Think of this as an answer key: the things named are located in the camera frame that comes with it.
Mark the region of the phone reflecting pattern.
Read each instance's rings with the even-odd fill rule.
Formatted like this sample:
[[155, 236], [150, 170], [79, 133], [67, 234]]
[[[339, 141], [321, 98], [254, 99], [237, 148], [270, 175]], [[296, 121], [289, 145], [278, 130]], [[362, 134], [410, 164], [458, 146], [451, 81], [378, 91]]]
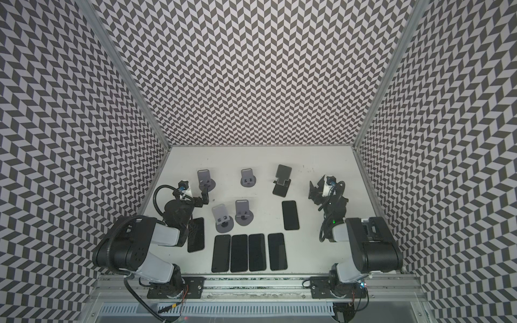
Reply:
[[196, 218], [188, 225], [187, 252], [194, 253], [205, 248], [205, 220]]

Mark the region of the black phone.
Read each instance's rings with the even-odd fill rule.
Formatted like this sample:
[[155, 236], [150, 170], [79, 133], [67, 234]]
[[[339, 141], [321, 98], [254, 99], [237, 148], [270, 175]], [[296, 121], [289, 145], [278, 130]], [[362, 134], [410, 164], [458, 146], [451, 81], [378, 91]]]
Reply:
[[265, 271], [267, 268], [264, 234], [249, 235], [249, 271]]
[[272, 271], [281, 271], [288, 268], [288, 259], [285, 249], [285, 239], [282, 233], [268, 235], [269, 263]]
[[282, 204], [282, 213], [284, 220], [284, 229], [287, 231], [290, 230], [299, 230], [300, 223], [298, 219], [298, 209], [295, 201], [283, 201]]

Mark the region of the black phone stand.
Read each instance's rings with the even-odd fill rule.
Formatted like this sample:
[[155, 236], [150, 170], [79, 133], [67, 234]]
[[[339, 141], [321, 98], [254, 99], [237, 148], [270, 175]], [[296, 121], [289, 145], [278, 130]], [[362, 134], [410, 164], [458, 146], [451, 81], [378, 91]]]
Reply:
[[218, 235], [214, 239], [214, 251], [211, 264], [212, 273], [225, 273], [230, 268], [231, 235]]

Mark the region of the purple phone stand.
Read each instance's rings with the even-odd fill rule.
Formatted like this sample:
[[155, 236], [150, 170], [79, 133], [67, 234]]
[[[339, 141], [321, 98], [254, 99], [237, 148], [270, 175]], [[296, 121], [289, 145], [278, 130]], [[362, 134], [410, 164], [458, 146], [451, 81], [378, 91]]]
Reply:
[[242, 273], [249, 269], [249, 245], [248, 236], [235, 235], [231, 239], [230, 272]]

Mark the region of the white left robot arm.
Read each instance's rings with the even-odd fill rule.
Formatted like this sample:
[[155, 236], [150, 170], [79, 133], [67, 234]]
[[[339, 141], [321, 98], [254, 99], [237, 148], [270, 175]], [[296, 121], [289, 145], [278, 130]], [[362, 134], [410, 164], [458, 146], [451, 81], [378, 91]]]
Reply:
[[95, 266], [127, 278], [148, 281], [150, 298], [179, 298], [188, 293], [180, 267], [153, 254], [151, 246], [187, 247], [188, 252], [205, 247], [204, 220], [194, 218], [196, 208], [209, 204], [211, 187], [202, 185], [193, 196], [187, 181], [177, 187], [160, 185], [152, 196], [158, 217], [136, 215], [116, 220], [93, 251]]

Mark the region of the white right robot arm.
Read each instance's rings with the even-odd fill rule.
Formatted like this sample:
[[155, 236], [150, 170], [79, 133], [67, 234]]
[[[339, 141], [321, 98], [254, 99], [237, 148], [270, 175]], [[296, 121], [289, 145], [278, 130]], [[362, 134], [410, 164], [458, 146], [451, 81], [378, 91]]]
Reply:
[[390, 273], [403, 267], [403, 255], [382, 217], [361, 219], [347, 216], [346, 184], [334, 176], [309, 183], [308, 198], [323, 212], [320, 242], [348, 243], [351, 256], [329, 271], [327, 289], [332, 297], [364, 294], [363, 279], [377, 272]]

